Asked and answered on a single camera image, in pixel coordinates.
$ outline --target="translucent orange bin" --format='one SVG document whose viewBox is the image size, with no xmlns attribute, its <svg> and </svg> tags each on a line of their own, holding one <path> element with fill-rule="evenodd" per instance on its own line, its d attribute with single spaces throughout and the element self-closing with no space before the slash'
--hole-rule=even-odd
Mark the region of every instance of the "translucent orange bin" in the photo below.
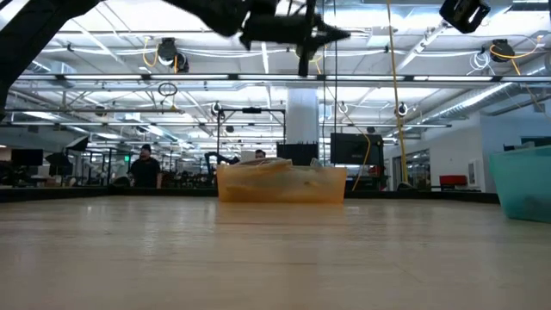
<svg viewBox="0 0 551 310">
<path fill-rule="evenodd" d="M 343 203 L 346 169 L 267 164 L 219 165 L 221 202 Z"/>
</svg>

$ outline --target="computer monitor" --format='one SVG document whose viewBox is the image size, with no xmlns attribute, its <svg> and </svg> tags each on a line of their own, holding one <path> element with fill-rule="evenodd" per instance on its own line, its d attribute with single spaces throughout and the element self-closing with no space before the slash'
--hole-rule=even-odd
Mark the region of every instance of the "computer monitor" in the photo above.
<svg viewBox="0 0 551 310">
<path fill-rule="evenodd" d="M 371 141 L 366 164 L 384 165 L 383 139 L 379 134 L 367 134 Z M 368 152 L 368 141 L 363 134 L 332 133 L 331 134 L 331 163 L 332 164 L 363 164 Z"/>
<path fill-rule="evenodd" d="M 309 166 L 312 158 L 319 158 L 319 144 L 278 144 L 277 157 L 293 160 L 293 165 Z"/>
<path fill-rule="evenodd" d="M 11 163 L 14 166 L 42 166 L 44 150 L 11 149 Z"/>
</svg>

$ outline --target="white column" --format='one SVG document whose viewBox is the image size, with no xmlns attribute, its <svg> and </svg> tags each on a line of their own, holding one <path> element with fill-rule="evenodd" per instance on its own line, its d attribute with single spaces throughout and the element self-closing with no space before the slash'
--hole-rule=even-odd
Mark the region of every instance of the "white column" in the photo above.
<svg viewBox="0 0 551 310">
<path fill-rule="evenodd" d="M 287 144 L 319 142 L 318 89 L 289 89 Z"/>
</svg>

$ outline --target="man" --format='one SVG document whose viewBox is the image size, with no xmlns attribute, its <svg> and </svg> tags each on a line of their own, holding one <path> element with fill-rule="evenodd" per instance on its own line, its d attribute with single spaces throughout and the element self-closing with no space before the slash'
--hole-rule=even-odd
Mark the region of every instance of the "man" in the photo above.
<svg viewBox="0 0 551 310">
<path fill-rule="evenodd" d="M 145 144 L 139 152 L 139 159 L 130 166 L 129 176 L 133 178 L 133 186 L 137 188 L 160 189 L 163 175 L 161 166 L 151 157 L 152 147 Z"/>
<path fill-rule="evenodd" d="M 266 158 L 266 152 L 263 150 L 256 150 L 255 158 Z"/>
</svg>

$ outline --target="wooden table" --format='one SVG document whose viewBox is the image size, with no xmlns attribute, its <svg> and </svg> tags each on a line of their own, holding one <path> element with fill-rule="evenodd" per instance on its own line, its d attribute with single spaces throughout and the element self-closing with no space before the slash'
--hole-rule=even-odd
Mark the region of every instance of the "wooden table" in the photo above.
<svg viewBox="0 0 551 310">
<path fill-rule="evenodd" d="M 551 225 L 451 201 L 0 205 L 0 308 L 549 309 Z"/>
</svg>

